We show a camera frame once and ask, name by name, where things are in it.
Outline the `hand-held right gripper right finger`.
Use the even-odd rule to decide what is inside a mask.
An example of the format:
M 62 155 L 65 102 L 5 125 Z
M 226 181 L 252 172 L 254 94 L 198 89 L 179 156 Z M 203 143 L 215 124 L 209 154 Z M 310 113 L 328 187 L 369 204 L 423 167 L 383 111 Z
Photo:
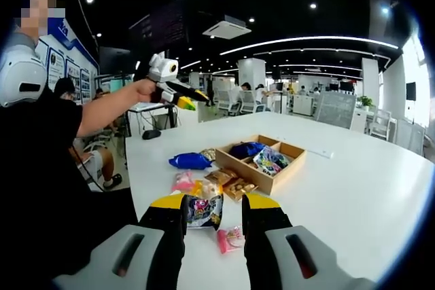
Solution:
M 242 225 L 252 289 L 353 289 L 336 253 L 308 229 L 293 226 L 274 200 L 244 195 Z

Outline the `person's left hand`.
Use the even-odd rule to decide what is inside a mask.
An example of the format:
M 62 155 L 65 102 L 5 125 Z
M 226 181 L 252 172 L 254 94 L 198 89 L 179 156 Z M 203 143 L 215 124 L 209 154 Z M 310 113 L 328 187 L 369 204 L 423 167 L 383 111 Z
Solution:
M 149 79 L 141 79 L 133 83 L 138 103 L 159 103 L 161 95 L 156 83 Z

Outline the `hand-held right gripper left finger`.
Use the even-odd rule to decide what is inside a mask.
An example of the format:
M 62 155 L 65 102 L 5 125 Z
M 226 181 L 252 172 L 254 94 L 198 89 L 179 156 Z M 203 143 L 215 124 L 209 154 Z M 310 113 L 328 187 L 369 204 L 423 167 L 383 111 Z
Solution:
M 90 248 L 114 253 L 105 243 L 127 226 L 133 233 L 125 238 L 112 272 L 122 280 L 138 281 L 142 289 L 175 289 L 185 253 L 187 198 L 176 200 L 174 207 L 153 203 L 140 219 L 130 194 L 94 194 L 93 198 L 107 212 L 92 228 Z

